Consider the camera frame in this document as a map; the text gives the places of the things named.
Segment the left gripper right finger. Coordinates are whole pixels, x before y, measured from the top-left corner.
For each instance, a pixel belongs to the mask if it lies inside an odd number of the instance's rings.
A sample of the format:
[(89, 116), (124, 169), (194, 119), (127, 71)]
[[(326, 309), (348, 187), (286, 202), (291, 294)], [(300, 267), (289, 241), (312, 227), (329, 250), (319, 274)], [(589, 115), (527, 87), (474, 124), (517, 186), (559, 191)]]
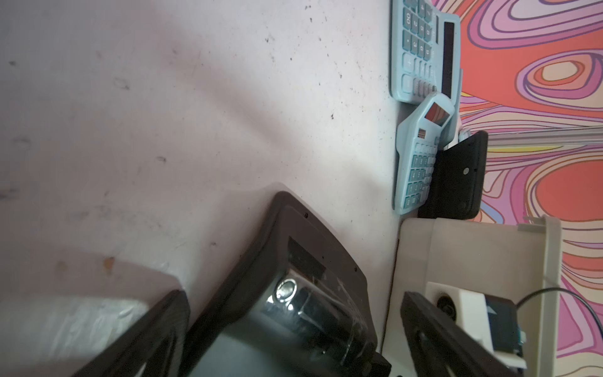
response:
[(419, 292), (405, 292), (400, 316), (416, 375), (517, 375)]

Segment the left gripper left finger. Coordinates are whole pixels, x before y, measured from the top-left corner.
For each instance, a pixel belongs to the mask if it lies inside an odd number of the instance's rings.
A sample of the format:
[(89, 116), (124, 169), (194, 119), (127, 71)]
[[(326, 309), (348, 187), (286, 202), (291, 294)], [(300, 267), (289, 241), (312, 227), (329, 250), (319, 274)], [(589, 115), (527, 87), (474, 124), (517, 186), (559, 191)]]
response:
[(76, 376), (177, 376), (190, 307), (172, 290)]

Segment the cream plastic storage box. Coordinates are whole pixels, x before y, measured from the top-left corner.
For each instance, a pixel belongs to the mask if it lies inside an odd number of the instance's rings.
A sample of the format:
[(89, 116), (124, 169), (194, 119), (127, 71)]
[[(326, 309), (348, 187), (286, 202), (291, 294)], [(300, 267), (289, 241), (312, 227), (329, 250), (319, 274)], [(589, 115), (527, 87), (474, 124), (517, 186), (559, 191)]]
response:
[(561, 246), (562, 224), (548, 216), (516, 226), (447, 218), (405, 220), (382, 348), (392, 375), (416, 373), (400, 308), (405, 292), (419, 292), (426, 298), (429, 282), (512, 301), (527, 362), (527, 369), (519, 372), (554, 375)]

